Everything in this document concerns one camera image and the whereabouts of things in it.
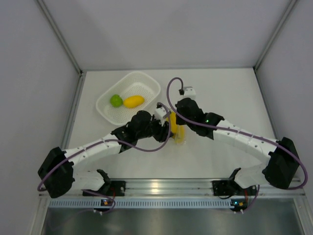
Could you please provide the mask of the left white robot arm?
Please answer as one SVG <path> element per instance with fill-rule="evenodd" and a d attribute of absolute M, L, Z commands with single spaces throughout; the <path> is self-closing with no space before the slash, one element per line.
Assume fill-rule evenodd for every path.
<path fill-rule="evenodd" d="M 51 198 L 58 198 L 71 190 L 86 190 L 106 195 L 111 189 L 111 180 L 101 169 L 83 172 L 89 163 L 104 157 L 123 153 L 131 148 L 139 149 L 137 142 L 153 137 L 166 144 L 171 137 L 170 112 L 159 107 L 151 115 L 138 111 L 126 125 L 113 130 L 94 142 L 77 148 L 50 150 L 38 170 L 41 182 L 38 191 L 47 191 Z"/>

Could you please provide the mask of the yellow fake mango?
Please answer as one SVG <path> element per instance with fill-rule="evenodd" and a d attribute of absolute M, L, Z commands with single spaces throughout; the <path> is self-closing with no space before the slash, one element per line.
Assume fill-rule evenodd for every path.
<path fill-rule="evenodd" d="M 140 95 L 133 95 L 133 96 L 126 98 L 123 101 L 123 105 L 126 108 L 132 109 L 132 108 L 136 108 L 137 106 L 143 104 L 144 102 L 145 102 L 144 97 L 142 97 Z"/>

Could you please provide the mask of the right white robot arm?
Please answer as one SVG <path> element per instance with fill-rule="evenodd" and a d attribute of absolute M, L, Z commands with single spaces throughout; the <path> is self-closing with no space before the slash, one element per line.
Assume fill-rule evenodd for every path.
<path fill-rule="evenodd" d="M 203 112 L 190 98 L 178 101 L 175 107 L 178 124 L 187 125 L 199 136 L 227 143 L 260 161 L 258 165 L 240 167 L 232 172 L 228 182 L 230 192 L 240 194 L 250 186 L 261 184 L 289 188 L 299 167 L 299 156 L 291 139 L 258 139 L 216 113 Z"/>

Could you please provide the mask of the green fake fruit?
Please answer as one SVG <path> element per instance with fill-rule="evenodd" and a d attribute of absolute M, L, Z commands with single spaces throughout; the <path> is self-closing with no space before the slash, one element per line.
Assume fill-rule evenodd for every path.
<path fill-rule="evenodd" d="M 118 108 L 120 106 L 123 105 L 123 99 L 118 95 L 118 94 L 114 94 L 111 98 L 110 98 L 110 104 L 115 107 Z"/>

